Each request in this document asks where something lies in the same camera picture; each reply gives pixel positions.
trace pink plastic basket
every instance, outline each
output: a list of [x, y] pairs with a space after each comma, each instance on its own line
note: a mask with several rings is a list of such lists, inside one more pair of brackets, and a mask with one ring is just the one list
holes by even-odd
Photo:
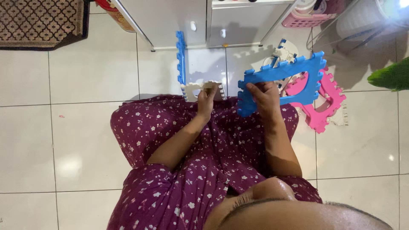
[[305, 17], [294, 10], [284, 19], [282, 24], [284, 27], [290, 28], [314, 27], [336, 16], [337, 14], [313, 14], [311, 17]]
[[300, 14], [293, 10], [283, 21], [284, 27], [305, 28], [321, 25], [328, 19], [337, 17], [345, 8], [344, 0], [329, 0], [325, 14]]

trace pink foam puzzle piece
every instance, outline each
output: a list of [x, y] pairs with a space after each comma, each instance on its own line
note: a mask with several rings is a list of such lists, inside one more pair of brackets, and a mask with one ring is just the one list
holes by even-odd
[[[342, 89], [337, 86], [336, 81], [331, 81], [333, 78], [332, 74], [327, 74], [328, 67], [320, 70], [324, 75], [319, 81], [321, 87], [319, 93], [323, 96], [326, 101], [317, 109], [314, 108], [312, 104], [302, 105], [301, 103], [293, 102], [290, 103], [294, 107], [300, 107], [302, 111], [307, 115], [307, 124], [314, 129], [317, 133], [322, 133], [325, 131], [325, 126], [329, 124], [327, 118], [333, 116], [337, 109], [341, 107], [342, 102], [346, 99], [345, 95], [340, 95]], [[303, 76], [295, 79], [293, 82], [289, 83], [285, 88], [287, 95], [296, 95], [304, 89], [308, 79], [308, 73], [304, 73]]]

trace hand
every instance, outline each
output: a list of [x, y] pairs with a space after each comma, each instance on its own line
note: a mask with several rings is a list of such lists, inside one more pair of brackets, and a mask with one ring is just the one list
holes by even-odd
[[210, 114], [213, 110], [213, 98], [216, 95], [218, 86], [214, 85], [212, 89], [202, 90], [198, 95], [198, 115], [206, 121], [210, 120]]
[[261, 119], [273, 119], [281, 117], [279, 90], [273, 81], [260, 82], [255, 85], [246, 84], [247, 89], [252, 93], [257, 104]]

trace white cabinet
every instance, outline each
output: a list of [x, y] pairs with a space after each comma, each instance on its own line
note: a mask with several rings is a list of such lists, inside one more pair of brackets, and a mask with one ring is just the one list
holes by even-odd
[[259, 43], [290, 4], [214, 8], [210, 46]]
[[[114, 3], [120, 11], [123, 8], [128, 13], [154, 47], [175, 47], [177, 30], [185, 33], [187, 45], [206, 43], [206, 0], [116, 0]], [[196, 31], [191, 30], [192, 21], [196, 23]]]
[[259, 45], [299, 0], [111, 0], [153, 50]]

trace patterned rug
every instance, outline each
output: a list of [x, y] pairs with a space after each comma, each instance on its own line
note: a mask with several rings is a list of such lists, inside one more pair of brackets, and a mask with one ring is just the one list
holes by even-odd
[[0, 0], [0, 50], [54, 50], [88, 35], [88, 0]]

